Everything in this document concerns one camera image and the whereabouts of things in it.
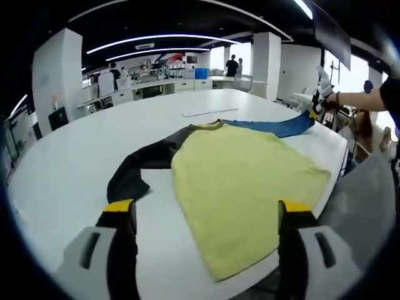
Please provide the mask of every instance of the black shirt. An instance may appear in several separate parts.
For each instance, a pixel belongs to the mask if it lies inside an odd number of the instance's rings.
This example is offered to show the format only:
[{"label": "black shirt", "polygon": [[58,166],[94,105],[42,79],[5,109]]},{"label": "black shirt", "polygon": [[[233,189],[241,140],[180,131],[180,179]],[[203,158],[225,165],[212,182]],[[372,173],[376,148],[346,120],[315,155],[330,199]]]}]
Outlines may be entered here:
[{"label": "black shirt", "polygon": [[112,72],[112,75],[114,75],[114,89],[117,91],[118,90],[117,79],[121,77],[121,73],[115,69],[111,69],[110,72]]},{"label": "black shirt", "polygon": [[381,99],[400,129],[400,79],[388,78],[379,89]]},{"label": "black shirt", "polygon": [[238,63],[236,61],[234,61],[233,59],[231,59],[230,61],[226,62],[226,66],[227,66],[227,77],[233,77],[236,74],[236,70],[238,69]]},{"label": "black shirt", "polygon": [[[388,78],[382,84],[379,92],[396,127],[400,129],[400,79]],[[391,169],[396,197],[396,222],[400,223],[400,141],[397,142],[396,157],[391,161]]]}]

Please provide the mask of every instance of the yellow shirt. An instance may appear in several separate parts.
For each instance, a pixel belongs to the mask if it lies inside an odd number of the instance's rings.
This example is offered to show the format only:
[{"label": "yellow shirt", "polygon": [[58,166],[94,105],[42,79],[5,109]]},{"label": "yellow shirt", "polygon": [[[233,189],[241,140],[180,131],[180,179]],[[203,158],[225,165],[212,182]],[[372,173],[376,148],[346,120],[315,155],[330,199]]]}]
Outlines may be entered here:
[{"label": "yellow shirt", "polygon": [[273,252],[278,201],[312,209],[331,176],[271,133],[220,126],[194,131],[171,163],[177,200],[215,280]]}]

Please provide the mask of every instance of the white table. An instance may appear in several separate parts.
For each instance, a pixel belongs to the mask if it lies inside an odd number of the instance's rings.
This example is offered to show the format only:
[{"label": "white table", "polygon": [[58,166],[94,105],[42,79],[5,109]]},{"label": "white table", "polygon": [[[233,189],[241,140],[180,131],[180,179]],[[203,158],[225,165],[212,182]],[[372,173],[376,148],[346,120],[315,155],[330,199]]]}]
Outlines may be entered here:
[{"label": "white table", "polygon": [[293,98],[299,101],[299,104],[296,107],[296,111],[299,112],[305,110],[313,101],[313,95],[300,94],[299,92],[294,92]]},{"label": "white table", "polygon": [[[210,76],[208,79],[211,79],[212,81],[218,82],[218,81],[227,81],[227,82],[233,82],[234,77],[227,77],[227,76]],[[268,84],[264,81],[258,81],[258,80],[253,80],[254,83],[262,83],[262,84]]]},{"label": "white table", "polygon": [[[190,109],[226,108],[194,117]],[[22,228],[39,262],[55,271],[63,250],[98,220],[106,188],[123,159],[188,124],[217,118],[283,121],[298,113],[245,92],[218,89],[182,92],[135,101],[74,121],[40,139],[23,157],[9,186]],[[341,170],[346,140],[316,124],[301,136],[283,139],[332,172],[313,213],[319,216]],[[219,283],[209,275],[173,192],[171,170],[143,170],[151,193],[137,202],[137,286],[142,300],[225,300],[278,266],[275,251],[249,269]]]},{"label": "white table", "polygon": [[95,103],[95,102],[100,101],[101,99],[104,99],[104,98],[107,98],[107,97],[112,97],[113,95],[121,94],[121,93],[126,92],[126,91],[132,92],[132,91],[137,91],[138,89],[151,88],[151,87],[154,87],[154,86],[166,86],[168,84],[184,83],[184,82],[187,82],[187,81],[193,81],[193,79],[171,78],[171,79],[162,79],[162,80],[155,80],[155,81],[132,84],[129,89],[123,89],[121,91],[116,91],[116,92],[113,92],[111,94],[98,97],[96,99],[85,101],[85,102],[83,102],[83,104],[80,104],[78,106],[78,108],[81,108],[84,105],[89,105],[91,103]]}]

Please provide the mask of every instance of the blue box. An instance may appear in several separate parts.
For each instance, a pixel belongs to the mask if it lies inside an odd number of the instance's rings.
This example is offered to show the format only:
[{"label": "blue box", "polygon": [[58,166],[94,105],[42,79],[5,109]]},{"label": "blue box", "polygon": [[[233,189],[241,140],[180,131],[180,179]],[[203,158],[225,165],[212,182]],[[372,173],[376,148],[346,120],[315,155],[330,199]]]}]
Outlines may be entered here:
[{"label": "blue box", "polygon": [[206,67],[198,67],[194,70],[195,79],[207,79],[209,74],[209,69]]}]

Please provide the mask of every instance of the cabinet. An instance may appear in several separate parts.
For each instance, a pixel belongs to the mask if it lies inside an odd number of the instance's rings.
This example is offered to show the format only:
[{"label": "cabinet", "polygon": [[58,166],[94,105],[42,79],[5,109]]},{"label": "cabinet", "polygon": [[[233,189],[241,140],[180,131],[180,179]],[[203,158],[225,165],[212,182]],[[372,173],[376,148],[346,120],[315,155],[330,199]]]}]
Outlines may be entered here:
[{"label": "cabinet", "polygon": [[213,89],[213,81],[210,79],[197,79],[194,81],[194,90],[203,91],[205,89]]},{"label": "cabinet", "polygon": [[194,91],[194,81],[185,80],[174,85],[175,93]]},{"label": "cabinet", "polygon": [[133,101],[133,93],[130,89],[112,95],[112,105],[117,106]]}]

